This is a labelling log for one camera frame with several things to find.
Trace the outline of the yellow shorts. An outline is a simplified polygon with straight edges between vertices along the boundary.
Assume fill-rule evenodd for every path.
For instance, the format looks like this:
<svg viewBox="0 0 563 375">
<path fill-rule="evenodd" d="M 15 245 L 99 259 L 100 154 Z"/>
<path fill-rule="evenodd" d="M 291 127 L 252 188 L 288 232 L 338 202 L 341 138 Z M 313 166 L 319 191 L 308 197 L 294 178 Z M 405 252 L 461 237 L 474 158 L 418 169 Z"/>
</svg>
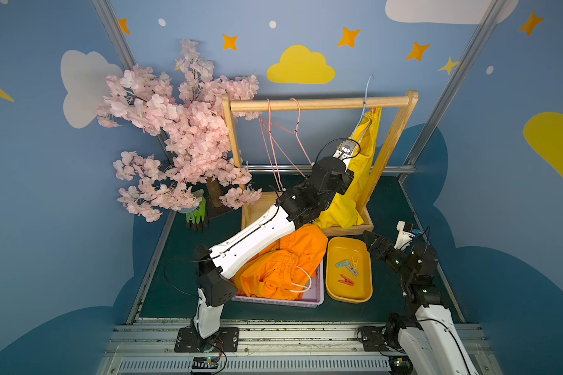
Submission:
<svg viewBox="0 0 563 375">
<path fill-rule="evenodd" d="M 354 172 L 353 181 L 344 195 L 336 195 L 330 207 L 320 214 L 314 224 L 322 230 L 328 228 L 348 229 L 364 223 L 358 209 L 358 200 L 363 195 L 365 185 L 375 158 L 377 137 L 382 108 L 370 109 L 350 138 L 357 141 L 358 154 L 348 159 L 348 169 Z"/>
</svg>

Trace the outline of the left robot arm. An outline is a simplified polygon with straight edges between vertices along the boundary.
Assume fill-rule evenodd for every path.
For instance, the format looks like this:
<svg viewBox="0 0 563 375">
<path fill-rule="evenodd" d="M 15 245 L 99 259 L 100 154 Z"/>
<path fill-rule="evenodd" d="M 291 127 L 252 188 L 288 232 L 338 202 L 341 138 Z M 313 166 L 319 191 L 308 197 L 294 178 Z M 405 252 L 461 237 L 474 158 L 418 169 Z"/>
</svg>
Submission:
<svg viewBox="0 0 563 375">
<path fill-rule="evenodd" d="M 327 156 L 312 166 L 311 175 L 278 196 L 256 221 L 230 239 L 195 250 L 198 306 L 190 326 L 178 340 L 182 352 L 215 349 L 221 314 L 238 289 L 231 278 L 260 251 L 319 218 L 336 195 L 344 195 L 354 172 L 347 157 Z"/>
</svg>

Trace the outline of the grey clothespin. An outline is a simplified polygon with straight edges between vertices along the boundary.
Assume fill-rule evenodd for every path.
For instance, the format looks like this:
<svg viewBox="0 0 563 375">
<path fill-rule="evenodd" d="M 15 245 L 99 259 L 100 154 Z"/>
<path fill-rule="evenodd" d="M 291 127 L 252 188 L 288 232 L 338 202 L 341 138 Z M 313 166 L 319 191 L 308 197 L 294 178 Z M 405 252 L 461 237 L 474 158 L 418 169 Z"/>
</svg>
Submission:
<svg viewBox="0 0 563 375">
<path fill-rule="evenodd" d="M 344 266 L 353 276 L 357 277 L 359 275 L 357 269 L 353 266 L 351 262 Z"/>
</svg>

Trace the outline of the yellow clothespin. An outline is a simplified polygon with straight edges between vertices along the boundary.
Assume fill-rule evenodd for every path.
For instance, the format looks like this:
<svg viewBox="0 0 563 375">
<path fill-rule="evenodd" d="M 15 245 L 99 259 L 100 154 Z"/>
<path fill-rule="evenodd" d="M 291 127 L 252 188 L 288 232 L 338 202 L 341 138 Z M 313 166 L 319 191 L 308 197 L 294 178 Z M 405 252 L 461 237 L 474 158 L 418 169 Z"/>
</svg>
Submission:
<svg viewBox="0 0 563 375">
<path fill-rule="evenodd" d="M 353 268 L 356 270 L 358 268 L 359 258 L 352 256 L 351 257 L 351 264 L 352 264 Z"/>
</svg>

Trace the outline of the light blue wire hanger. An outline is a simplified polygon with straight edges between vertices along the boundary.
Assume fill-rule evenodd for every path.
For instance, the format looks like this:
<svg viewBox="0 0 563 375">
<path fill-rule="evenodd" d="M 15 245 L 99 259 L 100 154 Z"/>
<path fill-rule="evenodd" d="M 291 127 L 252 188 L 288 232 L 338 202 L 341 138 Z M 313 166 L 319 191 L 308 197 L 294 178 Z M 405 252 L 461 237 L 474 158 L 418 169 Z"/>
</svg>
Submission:
<svg viewBox="0 0 563 375">
<path fill-rule="evenodd" d="M 371 84 L 371 81 L 374 79 L 374 75 L 370 74 L 365 86 L 365 90 L 364 90 L 364 102 L 363 102 L 363 106 L 361 107 L 361 116 L 360 119 L 357 122 L 357 125 L 355 126 L 355 128 L 353 129 L 353 134 L 356 134 L 357 129 L 359 128 L 359 126 L 361 125 L 363 119 L 364 119 L 364 115 L 365 115 L 365 111 L 367 109 L 367 102 L 368 102 L 368 90 Z"/>
</svg>

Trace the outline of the red clothespin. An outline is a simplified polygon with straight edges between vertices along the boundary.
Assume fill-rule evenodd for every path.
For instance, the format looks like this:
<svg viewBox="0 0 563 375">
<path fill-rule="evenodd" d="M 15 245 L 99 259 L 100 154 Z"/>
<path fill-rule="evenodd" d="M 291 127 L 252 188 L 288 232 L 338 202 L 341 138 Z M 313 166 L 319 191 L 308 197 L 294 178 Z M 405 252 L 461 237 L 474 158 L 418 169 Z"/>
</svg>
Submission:
<svg viewBox="0 0 563 375">
<path fill-rule="evenodd" d="M 348 286 L 354 286 L 354 282 L 350 278 L 348 278 L 346 275 L 343 275 L 343 274 L 340 275 L 340 279 L 338 280 L 338 282 L 340 284 L 345 284 L 345 285 L 348 285 Z"/>
</svg>

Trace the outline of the pink wire hanger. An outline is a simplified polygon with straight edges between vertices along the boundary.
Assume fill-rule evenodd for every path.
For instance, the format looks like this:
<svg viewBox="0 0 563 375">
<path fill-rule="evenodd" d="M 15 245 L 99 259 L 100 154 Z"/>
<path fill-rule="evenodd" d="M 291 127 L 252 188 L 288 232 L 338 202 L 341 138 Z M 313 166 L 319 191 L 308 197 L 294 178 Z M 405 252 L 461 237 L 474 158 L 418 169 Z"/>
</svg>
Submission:
<svg viewBox="0 0 563 375">
<path fill-rule="evenodd" d="M 302 107 L 300 105 L 300 102 L 296 99 L 296 98 L 291 98 L 291 101 L 294 102 L 294 104 L 297 107 L 297 111 L 298 111 L 298 116 L 297 116 L 297 122 L 296 125 L 294 127 L 293 131 L 290 131 L 288 129 L 285 129 L 284 127 L 280 127 L 277 124 L 272 122 L 272 126 L 271 126 L 271 133 L 272 133 L 272 128 L 277 127 L 281 130 L 283 130 L 286 133 L 289 134 L 293 134 L 295 139 L 298 142 L 298 145 L 300 146 L 304 156 L 306 157 L 309 166 L 312 167 L 314 162 L 311 160 L 311 158 L 309 157 L 306 148 L 303 146 L 303 142 L 300 139 L 300 123 L 302 120 Z M 272 108 L 272 104 L 271 104 L 271 119 L 272 119 L 272 113 L 273 113 L 273 108 Z M 305 177 L 305 174 L 302 170 L 300 170 L 300 168 L 292 161 L 292 159 L 289 158 L 289 156 L 284 152 L 284 150 L 282 149 L 282 147 L 278 144 L 278 142 L 276 142 L 275 137 L 274 137 L 274 145 L 275 145 L 275 151 L 280 151 L 282 153 L 282 155 L 290 162 L 290 165 L 294 168 L 295 171 L 297 171 L 299 173 L 299 175 L 301 175 L 302 177 Z"/>
<path fill-rule="evenodd" d="M 264 147 L 266 149 L 267 158 L 270 163 L 271 171 L 273 173 L 273 177 L 275 179 L 275 183 L 277 185 L 277 189 L 279 192 L 284 192 L 285 187 L 283 185 L 281 174 L 279 171 L 279 165 L 277 160 L 277 155 L 275 151 L 274 145 L 274 137 L 271 133 L 271 101 L 267 99 L 267 120 L 262 119 L 259 117 L 259 124 L 261 129 L 261 135 L 264 141 Z"/>
</svg>

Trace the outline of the teal clothespin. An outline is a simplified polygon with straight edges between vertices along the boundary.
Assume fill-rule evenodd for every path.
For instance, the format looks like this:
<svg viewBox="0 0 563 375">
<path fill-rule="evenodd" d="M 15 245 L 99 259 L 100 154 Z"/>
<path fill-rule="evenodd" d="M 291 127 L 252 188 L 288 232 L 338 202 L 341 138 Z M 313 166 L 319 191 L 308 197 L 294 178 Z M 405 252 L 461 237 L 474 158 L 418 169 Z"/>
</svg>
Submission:
<svg viewBox="0 0 563 375">
<path fill-rule="evenodd" d="M 348 266 L 350 266 L 350 265 L 351 265 L 351 261 L 348 260 L 348 259 L 346 259 L 346 260 L 344 260 L 344 261 L 342 261 L 342 262 L 338 262 L 338 263 L 336 264 L 336 268 L 348 267 Z"/>
</svg>

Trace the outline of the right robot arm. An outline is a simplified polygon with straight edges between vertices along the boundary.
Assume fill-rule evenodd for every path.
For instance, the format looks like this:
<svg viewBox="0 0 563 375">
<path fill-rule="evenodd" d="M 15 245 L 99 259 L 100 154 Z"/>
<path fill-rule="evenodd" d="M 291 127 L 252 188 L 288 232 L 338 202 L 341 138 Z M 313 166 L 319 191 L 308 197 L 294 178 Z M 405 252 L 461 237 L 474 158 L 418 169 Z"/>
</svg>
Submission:
<svg viewBox="0 0 563 375">
<path fill-rule="evenodd" d="M 436 250 L 428 242 L 416 240 L 396 245 L 371 231 L 364 232 L 364 242 L 371 255 L 399 275 L 409 309 L 405 314 L 389 315 L 384 345 L 404 353 L 418 374 L 477 374 L 434 282 Z"/>
</svg>

